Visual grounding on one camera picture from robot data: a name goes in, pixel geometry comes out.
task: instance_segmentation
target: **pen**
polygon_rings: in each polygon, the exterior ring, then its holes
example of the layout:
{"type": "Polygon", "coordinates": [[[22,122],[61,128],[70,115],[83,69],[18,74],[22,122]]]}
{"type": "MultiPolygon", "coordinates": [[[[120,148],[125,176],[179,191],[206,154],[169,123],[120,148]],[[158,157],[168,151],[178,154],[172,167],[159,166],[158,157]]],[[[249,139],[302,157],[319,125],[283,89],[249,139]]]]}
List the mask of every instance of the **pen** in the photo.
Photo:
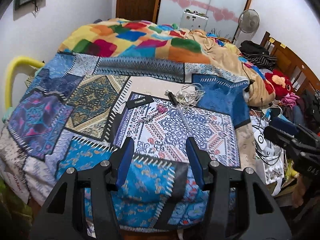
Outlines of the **pen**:
{"type": "Polygon", "coordinates": [[[177,110],[178,114],[180,115],[183,124],[187,128],[187,131],[190,131],[190,127],[189,127],[189,124],[187,122],[187,119],[185,118],[185,116],[183,114],[183,111],[181,109],[181,106],[178,104],[178,102],[177,102],[176,98],[174,97],[174,95],[172,94],[172,92],[167,90],[165,92],[165,94],[169,97],[170,101],[173,103],[174,108],[177,110]]]}

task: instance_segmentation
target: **wooden bed frame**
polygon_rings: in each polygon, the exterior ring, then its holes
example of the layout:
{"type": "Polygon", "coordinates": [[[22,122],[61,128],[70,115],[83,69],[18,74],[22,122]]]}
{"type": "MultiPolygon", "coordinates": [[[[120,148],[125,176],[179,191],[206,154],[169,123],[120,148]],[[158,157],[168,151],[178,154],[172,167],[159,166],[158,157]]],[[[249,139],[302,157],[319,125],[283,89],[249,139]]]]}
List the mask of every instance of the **wooden bed frame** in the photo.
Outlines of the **wooden bed frame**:
{"type": "Polygon", "coordinates": [[[295,90],[295,93],[298,96],[301,95],[304,90],[309,90],[312,94],[315,93],[316,89],[320,90],[320,81],[307,66],[307,64],[304,63],[303,60],[301,60],[291,49],[270,37],[270,33],[266,32],[260,45],[269,50],[271,44],[274,46],[274,48],[272,49],[270,55],[277,58],[276,68],[278,68],[291,80],[295,76],[294,80],[292,81],[293,87],[297,83],[301,73],[303,73],[306,77],[300,87],[295,90]],[[296,68],[299,69],[297,76],[294,75],[294,73],[296,73],[296,68]]]}

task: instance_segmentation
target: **stuffed animal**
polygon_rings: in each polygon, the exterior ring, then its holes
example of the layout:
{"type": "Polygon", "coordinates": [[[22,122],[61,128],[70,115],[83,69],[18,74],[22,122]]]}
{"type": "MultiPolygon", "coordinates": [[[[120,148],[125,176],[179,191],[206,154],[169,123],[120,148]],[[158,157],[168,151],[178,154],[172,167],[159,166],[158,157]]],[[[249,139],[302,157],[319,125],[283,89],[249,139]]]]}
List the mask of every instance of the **stuffed animal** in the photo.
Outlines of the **stuffed animal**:
{"type": "Polygon", "coordinates": [[[276,99],[281,99],[292,92],[290,79],[281,71],[275,69],[272,73],[266,73],[265,77],[273,85],[276,92],[276,99]]]}

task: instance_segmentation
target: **pile of clothes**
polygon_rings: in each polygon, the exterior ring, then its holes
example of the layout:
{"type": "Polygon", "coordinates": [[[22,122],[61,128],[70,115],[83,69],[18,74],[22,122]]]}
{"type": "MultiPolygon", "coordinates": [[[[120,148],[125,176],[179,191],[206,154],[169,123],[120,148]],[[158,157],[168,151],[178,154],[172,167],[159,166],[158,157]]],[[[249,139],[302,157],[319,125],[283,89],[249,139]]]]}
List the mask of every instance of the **pile of clothes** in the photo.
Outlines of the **pile of clothes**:
{"type": "Polygon", "coordinates": [[[252,41],[243,41],[239,48],[243,57],[256,65],[258,68],[266,68],[274,70],[274,65],[277,60],[276,57],[270,56],[267,49],[252,41]]]}
{"type": "Polygon", "coordinates": [[[305,90],[297,96],[292,92],[290,79],[279,70],[266,73],[265,77],[275,88],[283,115],[292,123],[305,126],[316,134],[320,133],[320,91],[317,90],[313,95],[305,90]]]}

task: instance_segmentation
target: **metal screw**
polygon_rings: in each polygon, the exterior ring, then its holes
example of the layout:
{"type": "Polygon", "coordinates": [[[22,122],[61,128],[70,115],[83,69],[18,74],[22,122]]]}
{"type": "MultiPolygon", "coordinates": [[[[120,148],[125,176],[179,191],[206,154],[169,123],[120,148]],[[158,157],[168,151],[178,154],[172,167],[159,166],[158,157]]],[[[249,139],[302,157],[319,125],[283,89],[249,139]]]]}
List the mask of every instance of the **metal screw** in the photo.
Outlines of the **metal screw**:
{"type": "Polygon", "coordinates": [[[74,172],[75,172],[75,168],[74,167],[67,168],[67,173],[68,174],[72,174],[74,172]]]}
{"type": "Polygon", "coordinates": [[[210,161],[210,165],[213,167],[218,167],[219,166],[219,162],[218,161],[210,161]]]}
{"type": "Polygon", "coordinates": [[[246,167],[245,168],[245,172],[248,173],[248,174],[252,174],[254,172],[254,170],[253,170],[253,168],[246,167]]]}
{"type": "Polygon", "coordinates": [[[109,166],[109,164],[110,164],[110,162],[107,161],[107,160],[104,160],[104,161],[100,162],[100,165],[101,165],[102,167],[107,167],[107,166],[109,166]]]}

